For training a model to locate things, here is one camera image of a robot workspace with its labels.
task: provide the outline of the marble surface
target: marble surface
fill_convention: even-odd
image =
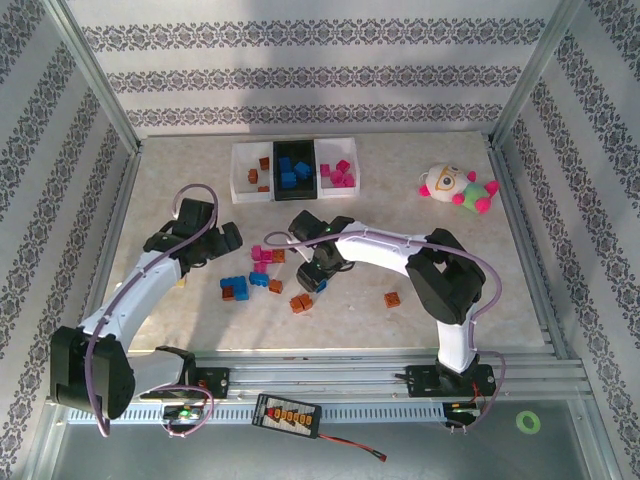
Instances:
[[[360,197],[233,205],[229,190],[234,142],[300,137],[159,137],[145,141],[131,202],[109,280],[108,292],[126,276],[145,240],[170,220],[171,201],[185,184],[204,182],[220,197],[219,224],[234,221],[244,246],[205,268],[193,270],[186,286],[173,288],[136,335],[131,350],[172,345],[191,351],[280,348],[436,347],[436,322],[422,309],[408,278],[366,264],[336,275],[314,295],[311,310],[295,315],[289,299],[303,292],[295,279],[302,258],[287,252],[284,265],[271,265],[271,278],[283,281],[282,295],[250,286],[246,302],[223,302],[219,280],[248,275],[252,245],[266,233],[286,230],[308,209],[320,219],[352,216],[384,230],[431,233],[450,230],[470,252],[489,261],[501,275],[500,302],[481,317],[476,343],[481,347],[543,345],[531,298],[505,217],[500,196],[491,211],[476,215],[453,204],[418,195],[418,177],[430,165],[451,162],[492,180],[479,133],[356,135],[362,175]],[[205,192],[190,196],[207,199]],[[384,294],[397,291],[402,304],[387,309]],[[494,292],[487,280],[485,302]]]

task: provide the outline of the patterned wall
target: patterned wall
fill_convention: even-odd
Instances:
[[[639,23],[630,1],[586,2],[504,146],[625,478],[640,478]]]
[[[488,132],[558,0],[69,0],[141,137]]]
[[[83,315],[129,155],[37,0],[0,0],[0,479],[48,394],[49,339]]]

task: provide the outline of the stuffed toy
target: stuffed toy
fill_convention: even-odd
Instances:
[[[420,195],[433,197],[441,202],[453,202],[478,213],[487,213],[491,208],[491,199],[500,188],[493,180],[482,186],[476,181],[476,172],[468,175],[452,165],[440,164],[420,176]]]

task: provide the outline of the circuit board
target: circuit board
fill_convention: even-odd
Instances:
[[[321,416],[320,405],[260,394],[251,423],[256,427],[317,438]]]

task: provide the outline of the green tape ring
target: green tape ring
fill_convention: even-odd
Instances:
[[[528,418],[533,422],[532,427],[528,427],[524,424],[524,419]],[[524,410],[516,415],[516,427],[522,433],[526,433],[527,435],[535,435],[540,431],[540,418],[533,412],[529,410]]]

